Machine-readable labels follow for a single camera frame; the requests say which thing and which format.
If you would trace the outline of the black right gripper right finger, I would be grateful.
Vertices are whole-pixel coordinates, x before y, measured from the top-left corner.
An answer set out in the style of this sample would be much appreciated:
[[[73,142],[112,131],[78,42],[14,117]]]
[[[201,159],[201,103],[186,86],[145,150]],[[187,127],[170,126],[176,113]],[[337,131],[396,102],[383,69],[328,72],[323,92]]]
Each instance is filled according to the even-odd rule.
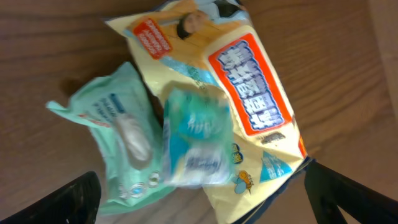
[[[397,224],[397,201],[311,161],[305,190],[318,223],[344,223],[343,209],[360,223]]]

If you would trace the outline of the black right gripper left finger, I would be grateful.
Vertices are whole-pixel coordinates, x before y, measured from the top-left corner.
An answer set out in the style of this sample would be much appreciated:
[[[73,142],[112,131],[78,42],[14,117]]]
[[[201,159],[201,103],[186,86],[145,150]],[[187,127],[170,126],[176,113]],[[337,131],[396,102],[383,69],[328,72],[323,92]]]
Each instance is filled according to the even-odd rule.
[[[100,199],[100,180],[89,171],[1,224],[94,224]]]

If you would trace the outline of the teal wipes packet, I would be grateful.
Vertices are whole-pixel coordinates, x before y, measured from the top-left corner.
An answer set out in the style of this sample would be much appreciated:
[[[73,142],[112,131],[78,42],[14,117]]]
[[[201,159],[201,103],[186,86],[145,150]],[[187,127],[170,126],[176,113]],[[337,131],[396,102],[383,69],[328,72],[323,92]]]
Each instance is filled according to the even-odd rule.
[[[107,199],[102,215],[116,215],[150,205],[171,192],[163,184],[162,128],[139,74],[129,62],[92,79],[64,107],[49,101],[47,109],[87,126],[106,166]]]

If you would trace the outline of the teal Kleenex tissue packet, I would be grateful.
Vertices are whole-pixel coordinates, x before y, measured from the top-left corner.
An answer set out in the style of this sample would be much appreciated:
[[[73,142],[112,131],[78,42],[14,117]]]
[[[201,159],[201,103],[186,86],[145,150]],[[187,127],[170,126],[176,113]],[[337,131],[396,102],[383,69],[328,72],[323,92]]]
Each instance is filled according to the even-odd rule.
[[[174,88],[164,105],[163,171],[174,187],[225,185],[234,172],[228,99]]]

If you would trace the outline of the yellow snack bag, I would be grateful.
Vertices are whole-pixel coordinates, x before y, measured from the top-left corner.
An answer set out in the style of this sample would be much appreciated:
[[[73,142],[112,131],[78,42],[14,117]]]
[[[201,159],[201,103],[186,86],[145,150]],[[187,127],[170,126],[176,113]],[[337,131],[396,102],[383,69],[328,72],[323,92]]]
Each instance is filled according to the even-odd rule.
[[[240,1],[168,1],[107,20],[162,104],[162,179],[202,188],[219,223],[254,223],[308,161]]]

